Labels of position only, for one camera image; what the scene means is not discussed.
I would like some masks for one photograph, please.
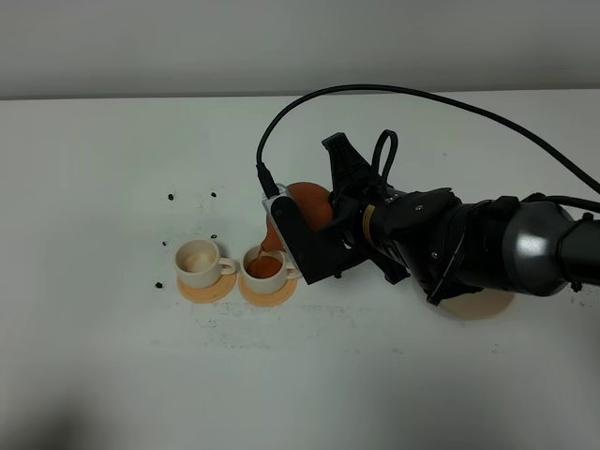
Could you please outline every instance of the orange saucer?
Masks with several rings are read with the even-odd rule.
[[[193,303],[213,303],[227,295],[235,284],[237,274],[223,275],[218,281],[207,288],[194,289],[186,286],[177,277],[179,292]]]
[[[273,293],[255,293],[251,291],[246,285],[244,277],[240,277],[237,284],[240,288],[240,293],[248,303],[255,307],[276,307],[292,296],[296,290],[298,280],[288,279],[279,291]]]

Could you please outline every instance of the robotic arm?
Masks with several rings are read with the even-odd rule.
[[[323,95],[345,87],[317,92]],[[380,90],[390,86],[376,87]],[[483,111],[444,97],[391,87],[393,92],[417,92],[419,97],[436,101],[443,98],[444,103],[474,113]],[[436,306],[445,298],[483,288],[545,296],[568,283],[575,291],[582,283],[600,285],[600,221],[593,220],[590,213],[573,220],[561,207],[570,205],[600,213],[600,203],[533,194],[523,201],[501,197],[464,204],[450,188],[397,191],[387,183],[398,147],[398,137],[390,130],[378,140],[371,164],[343,133],[323,141],[331,160],[333,220],[313,232],[287,189],[276,185],[264,167],[262,149],[278,120],[297,104],[314,97],[315,93],[296,100],[276,117],[259,146],[257,165],[263,205],[308,284],[331,276],[340,278],[344,270],[369,259],[392,284],[410,272],[429,303]],[[533,141],[600,192],[598,183],[547,142],[506,119],[498,120],[500,116],[491,112],[483,115],[510,124],[507,126],[530,139],[534,136]],[[387,140],[391,141],[390,151],[379,175]]]

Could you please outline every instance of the poured liquid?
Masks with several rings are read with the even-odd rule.
[[[281,261],[272,256],[266,256],[261,250],[258,258],[247,265],[246,271],[251,277],[270,278],[281,269]]]

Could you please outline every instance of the coffee cup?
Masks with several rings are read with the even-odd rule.
[[[207,288],[223,275],[237,271],[234,260],[223,258],[213,241],[194,239],[185,243],[175,253],[175,269],[183,284],[190,288]]]
[[[240,270],[247,288],[262,294],[276,293],[288,279],[302,276],[288,259],[287,253],[280,250],[261,252],[260,246],[246,252]]]

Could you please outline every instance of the black cable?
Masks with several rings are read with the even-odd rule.
[[[396,132],[392,131],[391,129],[387,129],[380,135],[377,143],[375,144],[375,150],[373,150],[373,159],[371,160],[371,180],[374,182],[379,176],[379,164],[382,157],[383,145],[388,138],[390,140],[390,151],[387,155],[387,159],[385,160],[385,164],[383,165],[380,185],[381,193],[386,197],[390,197],[387,192],[387,177],[390,174],[392,164],[394,163],[394,158],[396,157],[396,151],[398,150],[398,135]]]
[[[542,147],[546,152],[559,161],[567,170],[569,170],[572,174],[574,174],[579,180],[588,185],[590,188],[595,190],[600,194],[600,183],[591,178],[588,174],[582,171],[576,164],[574,164],[570,159],[568,159],[565,155],[559,152],[556,148],[550,145],[548,142],[544,141],[539,136],[533,134],[528,129],[518,125],[494,112],[490,112],[487,110],[483,110],[481,108],[477,108],[476,106],[469,105],[467,103],[463,103],[458,100],[453,100],[451,98],[438,96],[435,94],[430,94],[425,91],[418,91],[416,89],[410,89],[407,87],[399,87],[399,86],[390,86],[385,84],[346,84],[341,86],[333,86],[327,87],[325,89],[321,89],[319,91],[312,92],[303,97],[300,97],[286,106],[283,110],[279,112],[278,115],[271,121],[267,129],[264,131],[264,134],[261,137],[261,141],[259,142],[258,149],[256,151],[256,165],[259,171],[259,178],[261,179],[262,189],[264,190],[267,197],[272,197],[270,193],[278,192],[278,189],[273,181],[273,177],[266,170],[266,167],[263,164],[263,149],[266,144],[267,139],[273,128],[279,123],[279,121],[291,110],[293,110],[296,106],[301,105],[313,98],[325,96],[327,94],[335,94],[337,92],[348,92],[348,91],[384,91],[384,92],[394,92],[397,94],[405,94],[409,96],[415,96],[420,98],[427,98],[429,100],[438,101],[440,103],[445,103],[446,105],[454,106],[456,108],[460,108],[461,110],[468,111],[470,113],[475,113],[479,115],[483,115],[488,119],[491,119],[499,124],[504,125],[505,127],[511,128],[516,131],[520,135],[526,137],[530,141],[536,143],[540,147]]]

